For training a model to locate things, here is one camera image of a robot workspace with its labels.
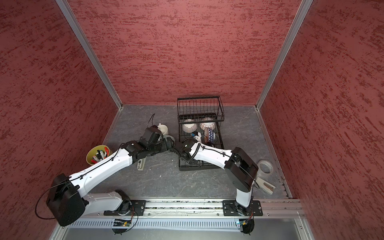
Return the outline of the pink striped bowl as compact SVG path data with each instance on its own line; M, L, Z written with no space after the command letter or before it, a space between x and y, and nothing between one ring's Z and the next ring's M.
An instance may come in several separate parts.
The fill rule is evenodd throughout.
M182 130L185 133L193 133L198 129L198 124L194 122L192 119L186 119L182 124Z

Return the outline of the orange pattern bowl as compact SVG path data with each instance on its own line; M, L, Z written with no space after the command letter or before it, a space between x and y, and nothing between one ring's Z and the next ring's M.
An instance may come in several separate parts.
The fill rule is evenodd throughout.
M205 135L205 143L211 143L213 144L215 139L216 139L216 134L215 131L211 128L205 128L204 130L204 135Z

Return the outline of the blue triangle pattern bowl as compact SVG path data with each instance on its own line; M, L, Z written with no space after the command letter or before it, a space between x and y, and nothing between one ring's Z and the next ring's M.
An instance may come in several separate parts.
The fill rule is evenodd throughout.
M212 118L209 118L209 117L206 117L206 118L203 118L202 119L202 123L200 123L200 128L203 130L203 131L207 131L207 130L214 130L216 128L216 124L215 122L212 122Z

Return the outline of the teal line pattern bowl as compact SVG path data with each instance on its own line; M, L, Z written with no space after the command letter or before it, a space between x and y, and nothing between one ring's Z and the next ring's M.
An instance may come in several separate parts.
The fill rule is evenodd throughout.
M175 145L175 138L170 135L164 135L165 151L164 153L170 153L171 149Z

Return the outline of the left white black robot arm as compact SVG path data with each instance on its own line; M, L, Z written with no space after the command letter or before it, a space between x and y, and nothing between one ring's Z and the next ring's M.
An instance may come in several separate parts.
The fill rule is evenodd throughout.
M82 216L99 212L132 216L135 207L124 191L115 190L106 194L91 194L90 191L116 172L147 156L169 151L174 145L172 140L162 140L157 144L130 141L121 144L115 153L96 165L70 176L58 175L46 191L46 205L53 219L65 227Z

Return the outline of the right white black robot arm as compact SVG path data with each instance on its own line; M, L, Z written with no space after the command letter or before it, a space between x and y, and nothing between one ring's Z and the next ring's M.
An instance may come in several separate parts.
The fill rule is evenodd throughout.
M183 143L175 143L171 151L182 160L204 161L225 170L237 189L237 205L243 209L250 206L259 168L243 149L222 150L187 139Z

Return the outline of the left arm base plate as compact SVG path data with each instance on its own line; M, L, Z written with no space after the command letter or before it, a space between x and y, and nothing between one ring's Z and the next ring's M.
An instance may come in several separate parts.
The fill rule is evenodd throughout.
M104 216L129 217L133 214L143 216L146 208L146 200L124 200L115 211L104 211Z

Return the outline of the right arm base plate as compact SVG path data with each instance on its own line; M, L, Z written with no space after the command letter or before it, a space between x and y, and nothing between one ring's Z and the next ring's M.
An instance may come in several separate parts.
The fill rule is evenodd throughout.
M239 216L239 217L261 217L263 216L263 210L260 201L251 200L248 207L243 207L235 200L224 200L223 212L224 216Z

